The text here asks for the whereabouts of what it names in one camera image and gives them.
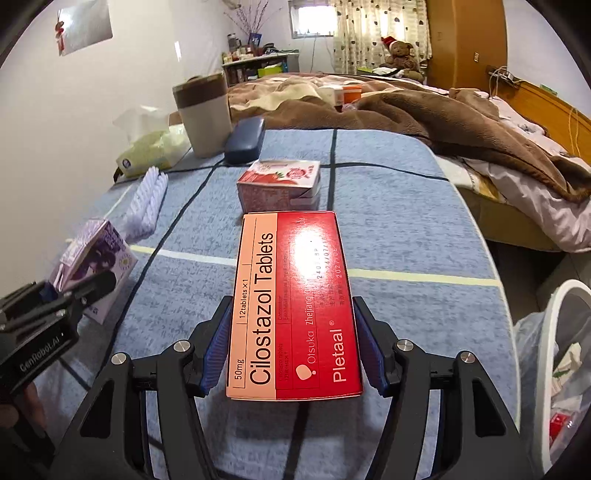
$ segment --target santa hat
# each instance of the santa hat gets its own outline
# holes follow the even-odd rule
[[[386,46],[386,48],[390,48],[390,44],[395,41],[396,39],[394,37],[382,37],[382,43]]]

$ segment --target metal screw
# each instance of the metal screw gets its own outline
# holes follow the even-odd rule
[[[460,353],[460,358],[465,364],[473,364],[476,361],[476,355],[472,352],[462,352]]]
[[[191,348],[191,344],[186,340],[179,340],[177,343],[174,344],[174,349],[177,352],[186,352]]]
[[[111,357],[111,363],[114,365],[121,365],[127,360],[127,355],[124,353],[116,353]]]
[[[409,352],[414,348],[414,343],[412,343],[410,340],[399,340],[396,342],[396,346],[403,352]]]

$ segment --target thermos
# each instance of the thermos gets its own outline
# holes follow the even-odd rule
[[[174,100],[196,157],[221,153],[232,133],[223,74],[195,77],[173,88]]]

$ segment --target white wall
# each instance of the white wall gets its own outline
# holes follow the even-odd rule
[[[507,63],[515,76],[544,84],[591,117],[591,90],[568,49],[545,18],[526,0],[503,0]]]
[[[334,73],[332,37],[291,38],[291,27],[287,0],[270,0],[267,12],[274,14],[261,28],[261,45],[273,42],[277,48],[298,48],[300,50],[301,72]]]
[[[222,0],[168,1],[185,79],[221,70],[222,52],[228,50],[227,35],[238,29],[224,15],[228,9]]]
[[[109,0],[113,38],[59,57],[54,0],[0,68],[0,295],[40,279],[73,219],[112,184],[135,105],[176,109],[183,80],[167,0]]]
[[[186,79],[211,74],[221,68],[221,53],[228,50],[228,34],[235,33],[243,44],[248,41],[240,28],[224,14],[232,15],[222,0],[168,1]],[[249,1],[256,5],[257,0],[243,0],[242,4],[248,6]],[[265,18],[269,20],[261,28],[261,45],[273,42],[280,49],[299,49],[301,72],[334,72],[331,37],[317,38],[315,46],[313,38],[291,38],[287,0],[270,0]]]

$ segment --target blue gripper pad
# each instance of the blue gripper pad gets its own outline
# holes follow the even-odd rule
[[[385,376],[384,356],[361,311],[355,304],[353,304],[353,311],[355,313],[355,324],[357,325],[357,342],[359,344],[361,363],[363,363],[369,384],[383,396],[389,386]]]
[[[226,308],[204,356],[203,376],[199,387],[205,395],[208,395],[209,391],[217,385],[223,366],[226,363],[231,325],[232,303]]]

